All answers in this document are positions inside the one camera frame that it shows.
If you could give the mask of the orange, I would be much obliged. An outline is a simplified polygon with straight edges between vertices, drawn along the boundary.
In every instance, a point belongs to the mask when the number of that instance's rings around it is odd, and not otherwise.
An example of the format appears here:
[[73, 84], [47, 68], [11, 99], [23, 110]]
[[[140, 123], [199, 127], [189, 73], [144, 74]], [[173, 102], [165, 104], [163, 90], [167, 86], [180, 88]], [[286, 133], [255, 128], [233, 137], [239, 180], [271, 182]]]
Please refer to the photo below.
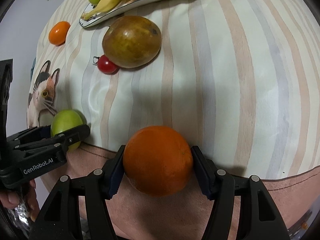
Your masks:
[[193, 156], [180, 133], [167, 126], [149, 126], [129, 139], [123, 165], [134, 188], [165, 197], [185, 188], [191, 178]]
[[65, 43], [67, 33], [71, 25], [66, 21], [60, 21], [52, 27], [49, 32], [48, 40], [51, 44], [60, 46]]

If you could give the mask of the brown-red apple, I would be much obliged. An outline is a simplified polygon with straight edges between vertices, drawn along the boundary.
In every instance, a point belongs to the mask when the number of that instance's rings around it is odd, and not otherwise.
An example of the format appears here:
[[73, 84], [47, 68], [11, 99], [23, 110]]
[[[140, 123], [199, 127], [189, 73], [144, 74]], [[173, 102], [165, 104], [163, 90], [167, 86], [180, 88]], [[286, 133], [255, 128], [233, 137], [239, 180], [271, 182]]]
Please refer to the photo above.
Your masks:
[[159, 53], [159, 27], [142, 16], [122, 16], [108, 28], [102, 41], [104, 55], [121, 68], [138, 68]]

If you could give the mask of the teal pillow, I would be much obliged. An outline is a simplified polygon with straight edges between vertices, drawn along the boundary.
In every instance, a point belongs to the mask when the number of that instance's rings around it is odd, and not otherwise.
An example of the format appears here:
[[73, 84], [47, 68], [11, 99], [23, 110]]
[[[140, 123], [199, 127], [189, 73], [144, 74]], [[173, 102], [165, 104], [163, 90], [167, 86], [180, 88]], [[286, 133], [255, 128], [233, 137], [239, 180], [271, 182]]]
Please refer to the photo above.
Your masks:
[[30, 69], [30, 81], [32, 81], [32, 78], [33, 78], [33, 72], [34, 72], [35, 64], [36, 64], [36, 58], [34, 58], [33, 64], [32, 64], [31, 69]]

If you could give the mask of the cherry tomato lower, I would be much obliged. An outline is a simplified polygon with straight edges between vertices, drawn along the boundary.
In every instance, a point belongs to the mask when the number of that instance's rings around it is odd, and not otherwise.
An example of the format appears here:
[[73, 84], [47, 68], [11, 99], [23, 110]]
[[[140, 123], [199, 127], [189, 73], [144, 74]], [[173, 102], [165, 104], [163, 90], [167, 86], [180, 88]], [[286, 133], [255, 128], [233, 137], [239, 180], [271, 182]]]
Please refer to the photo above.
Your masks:
[[104, 74], [114, 74], [119, 70], [119, 67], [108, 59], [105, 55], [93, 57], [93, 64]]

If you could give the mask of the left yellow banana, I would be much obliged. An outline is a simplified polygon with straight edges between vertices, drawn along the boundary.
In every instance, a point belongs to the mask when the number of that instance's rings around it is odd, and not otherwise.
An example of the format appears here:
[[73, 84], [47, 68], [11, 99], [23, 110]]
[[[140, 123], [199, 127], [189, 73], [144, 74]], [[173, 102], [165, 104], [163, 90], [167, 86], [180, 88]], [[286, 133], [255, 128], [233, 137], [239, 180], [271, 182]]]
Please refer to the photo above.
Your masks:
[[81, 15], [81, 19], [87, 21], [92, 16], [98, 13], [108, 12], [112, 10], [114, 7], [116, 7], [120, 1], [121, 0], [100, 0], [97, 6], [93, 10], [91, 10], [90, 12], [84, 12]]

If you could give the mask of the striped cat blanket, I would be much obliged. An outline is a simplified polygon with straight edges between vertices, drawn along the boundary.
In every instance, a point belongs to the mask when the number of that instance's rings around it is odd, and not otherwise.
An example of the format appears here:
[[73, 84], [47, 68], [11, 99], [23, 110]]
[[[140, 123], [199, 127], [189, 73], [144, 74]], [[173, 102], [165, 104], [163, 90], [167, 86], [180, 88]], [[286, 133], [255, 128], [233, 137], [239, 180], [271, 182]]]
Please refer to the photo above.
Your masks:
[[[303, 0], [166, 0], [129, 11], [155, 22], [162, 48], [144, 68], [105, 75], [93, 65], [109, 22], [78, 20], [64, 0], [37, 44], [27, 124], [76, 109], [91, 136], [44, 176], [88, 175], [138, 130], [164, 125], [229, 173], [259, 176], [288, 228], [319, 197], [319, 25]], [[53, 45], [50, 30], [71, 27]]]

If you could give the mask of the floral oval plate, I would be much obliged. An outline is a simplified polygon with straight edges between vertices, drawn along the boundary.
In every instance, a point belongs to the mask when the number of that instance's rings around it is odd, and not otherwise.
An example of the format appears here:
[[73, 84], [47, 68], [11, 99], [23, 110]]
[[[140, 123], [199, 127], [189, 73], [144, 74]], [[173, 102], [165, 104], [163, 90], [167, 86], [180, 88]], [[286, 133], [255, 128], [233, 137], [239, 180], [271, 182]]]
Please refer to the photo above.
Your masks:
[[79, 24], [83, 28], [89, 28], [105, 20], [108, 20], [109, 18], [125, 13], [129, 10], [158, 1], [162, 0], [119, 0], [119, 2], [115, 4], [113, 8], [105, 12], [97, 10], [96, 8], [98, 6], [94, 6], [91, 3], [89, 3], [87, 7], [85, 7], [83, 14], [90, 14], [92, 10], [94, 10], [94, 14], [92, 14], [90, 18], [88, 18], [87, 20], [80, 17]]

